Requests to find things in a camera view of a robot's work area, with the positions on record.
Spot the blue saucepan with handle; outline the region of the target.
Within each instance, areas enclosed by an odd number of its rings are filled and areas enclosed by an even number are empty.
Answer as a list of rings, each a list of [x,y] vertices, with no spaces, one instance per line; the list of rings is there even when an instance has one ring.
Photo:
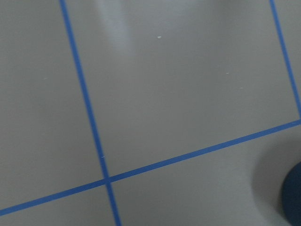
[[[282,209],[292,226],[301,225],[301,163],[286,175],[281,191]]]

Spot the brown table mat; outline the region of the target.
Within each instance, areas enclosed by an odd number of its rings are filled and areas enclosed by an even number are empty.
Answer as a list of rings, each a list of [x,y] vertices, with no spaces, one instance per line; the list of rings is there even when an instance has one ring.
[[[298,0],[3,0],[3,226],[287,226]]]

